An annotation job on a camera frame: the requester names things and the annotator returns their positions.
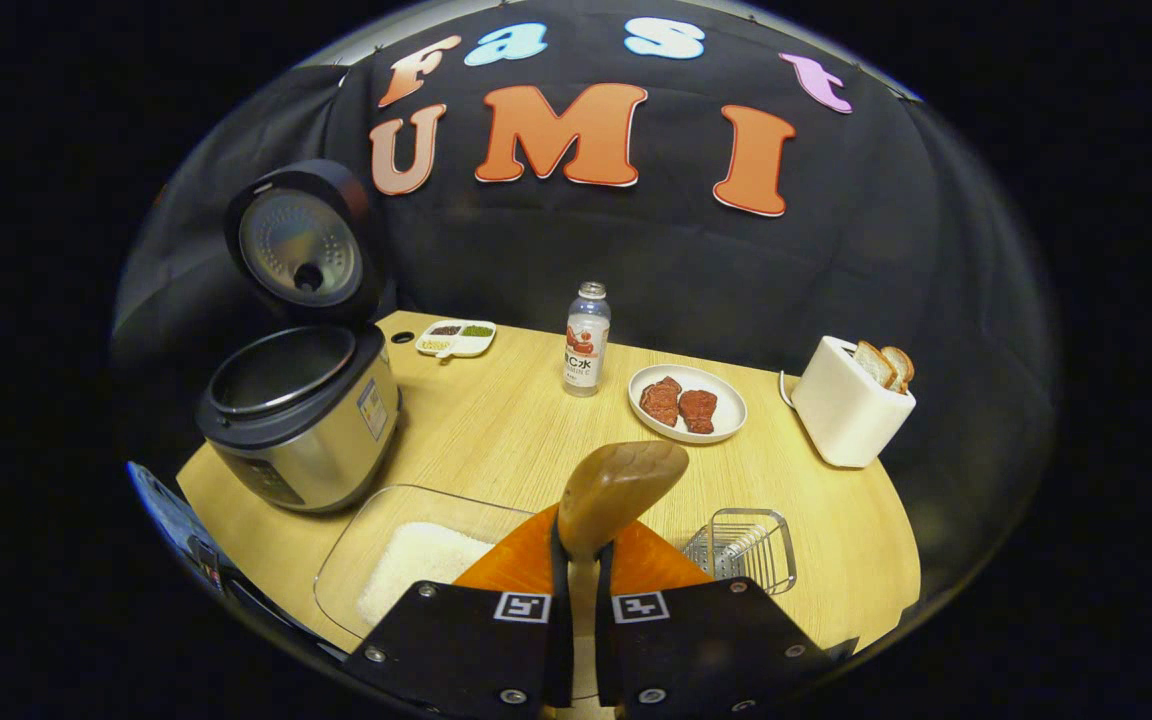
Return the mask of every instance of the white plate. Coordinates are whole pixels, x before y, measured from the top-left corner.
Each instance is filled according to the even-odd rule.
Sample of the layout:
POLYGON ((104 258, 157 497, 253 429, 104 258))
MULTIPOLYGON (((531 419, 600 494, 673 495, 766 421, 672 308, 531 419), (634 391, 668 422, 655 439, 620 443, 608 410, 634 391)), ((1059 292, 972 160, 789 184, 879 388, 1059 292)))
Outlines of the white plate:
POLYGON ((634 373, 634 377, 630 378, 630 407, 634 407, 634 414, 639 416, 639 420, 643 420, 646 427, 653 429, 669 439, 676 439, 679 442, 696 444, 718 442, 733 437, 736 434, 736 430, 745 424, 745 417, 749 414, 745 409, 745 399, 727 381, 704 372, 704 370, 687 365, 652 365, 634 373), (662 381, 666 376, 675 379, 682 386, 683 392, 705 389, 718 396, 718 407, 714 407, 714 416, 711 419, 714 424, 713 433, 687 432, 687 424, 682 420, 682 415, 679 415, 675 427, 669 427, 641 409, 639 397, 643 397, 643 389, 652 382, 662 381))
POLYGON ((439 323, 431 324, 430 327, 425 328, 424 333, 420 333, 419 338, 416 338, 416 350, 425 355, 438 355, 444 348, 429 344, 430 342, 453 342, 456 346, 452 348, 452 355, 456 357, 473 357, 475 355, 483 355, 483 351, 495 340, 495 324, 486 323, 486 320, 439 320, 439 323), (457 327, 462 328, 462 332, 467 325, 479 325, 482 328, 491 328, 492 334, 485 338, 467 338, 462 336, 462 334, 430 334, 438 328, 448 327, 448 325, 457 325, 457 327))

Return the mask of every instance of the glass baking dish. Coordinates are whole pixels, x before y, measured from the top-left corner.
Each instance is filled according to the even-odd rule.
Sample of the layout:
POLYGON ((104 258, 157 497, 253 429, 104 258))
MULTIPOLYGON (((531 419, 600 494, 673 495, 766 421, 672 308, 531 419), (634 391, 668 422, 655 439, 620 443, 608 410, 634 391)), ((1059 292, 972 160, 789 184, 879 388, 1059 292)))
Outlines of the glass baking dish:
MULTIPOLYGON (((399 532, 399 538, 411 537, 411 528, 399 530, 403 525, 411 523, 442 525, 475 541, 492 546, 531 515, 531 511, 518 510, 516 507, 470 500, 467 497, 410 484, 380 488, 356 511, 353 520, 349 520, 332 552, 323 561, 323 568, 314 577, 314 601, 333 623, 361 641, 374 628, 364 615, 365 611, 361 608, 361 598, 365 589, 370 589, 371 593, 393 596, 394 600, 397 600, 397 594, 402 594, 417 579, 452 583, 456 579, 454 575, 460 575, 456 571, 453 577, 416 577, 412 573, 419 573, 419 569, 406 573, 402 568, 396 569, 394 562, 394 558, 397 558, 396 552, 384 568, 384 573, 396 582, 387 583, 392 588, 369 588, 372 573, 378 569, 394 535, 399 532)), ((444 574, 452 574, 452 570, 444 570, 444 574)), ((372 598, 369 607, 374 605, 376 598, 372 598)))

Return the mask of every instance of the letter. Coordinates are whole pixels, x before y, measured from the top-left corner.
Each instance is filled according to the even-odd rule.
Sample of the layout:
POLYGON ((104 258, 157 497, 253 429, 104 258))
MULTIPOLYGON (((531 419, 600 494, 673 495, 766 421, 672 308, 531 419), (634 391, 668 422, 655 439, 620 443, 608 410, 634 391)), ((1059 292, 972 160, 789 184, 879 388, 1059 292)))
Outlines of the letter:
POLYGON ((540 38, 545 36, 541 23, 520 23, 503 26, 479 38, 479 46, 465 55, 465 65, 492 65, 497 60, 522 60, 548 47, 540 38))
POLYGON ((403 127, 402 118, 372 128, 371 134, 371 182, 376 190, 385 195, 406 195, 429 181, 430 170, 434 168, 434 137, 438 136, 438 119, 444 116, 447 105, 430 105, 412 114, 412 126, 416 128, 416 157, 412 167, 399 173, 394 167, 394 145, 397 143, 397 129, 403 127))
POLYGON ((838 111, 838 113, 844 115, 851 113, 851 103, 833 94, 833 88, 829 88, 831 85, 841 88, 842 81, 826 73, 820 63, 817 63, 812 58, 799 58, 799 55, 788 53, 781 53, 781 59, 794 65, 794 71, 799 76, 799 85, 808 94, 812 96, 813 100, 826 108, 838 111))
POLYGON ((659 55, 675 60, 699 58, 705 31, 691 23, 667 18, 632 18, 626 23, 626 46, 635 55, 659 55))
POLYGON ((460 35, 444 37, 442 40, 435 41, 434 45, 430 45, 424 50, 417 50, 411 55, 399 60, 394 65, 389 65, 389 69, 394 70, 394 76, 389 81, 389 91, 385 92, 385 97, 381 97, 379 104, 376 106, 384 108, 385 105, 402 100, 403 97, 408 97, 412 92, 420 90, 420 86, 425 85, 425 81, 417 78, 416 74, 419 73, 429 76, 438 67, 439 61, 444 59, 442 51, 452 50, 452 47, 456 47, 460 44, 460 35))
POLYGON ((778 218, 785 199, 776 192, 781 179, 781 150, 794 137, 794 126, 761 109, 725 105, 732 121, 732 165, 727 179, 714 185, 714 199, 733 209, 778 218))
POLYGON ((627 187, 639 181, 630 165, 630 127, 634 109, 649 91, 621 83, 591 85, 559 118, 539 88, 500 88, 483 97, 493 109, 488 154, 475 170, 483 182, 511 182, 522 177, 515 158, 521 145, 526 162, 547 179, 567 149, 576 143, 576 158, 563 165, 571 182, 627 187))

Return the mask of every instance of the water bottle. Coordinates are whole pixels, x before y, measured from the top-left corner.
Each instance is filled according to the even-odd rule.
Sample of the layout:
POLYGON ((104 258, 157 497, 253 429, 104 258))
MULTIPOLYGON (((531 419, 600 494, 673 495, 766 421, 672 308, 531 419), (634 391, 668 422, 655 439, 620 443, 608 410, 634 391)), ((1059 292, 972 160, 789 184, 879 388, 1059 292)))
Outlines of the water bottle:
POLYGON ((598 392, 612 329, 612 305, 602 283, 582 282, 567 309, 567 350, 563 351, 563 389, 577 397, 598 392))

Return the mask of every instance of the white rice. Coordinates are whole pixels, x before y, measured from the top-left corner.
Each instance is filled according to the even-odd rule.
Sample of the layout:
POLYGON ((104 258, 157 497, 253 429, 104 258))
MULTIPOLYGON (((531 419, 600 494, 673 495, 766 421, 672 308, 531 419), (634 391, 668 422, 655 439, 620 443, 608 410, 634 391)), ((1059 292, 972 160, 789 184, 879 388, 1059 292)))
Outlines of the white rice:
POLYGON ((434 523, 399 525, 358 596, 358 614, 365 623, 379 624, 417 579, 452 583, 492 547, 434 523))

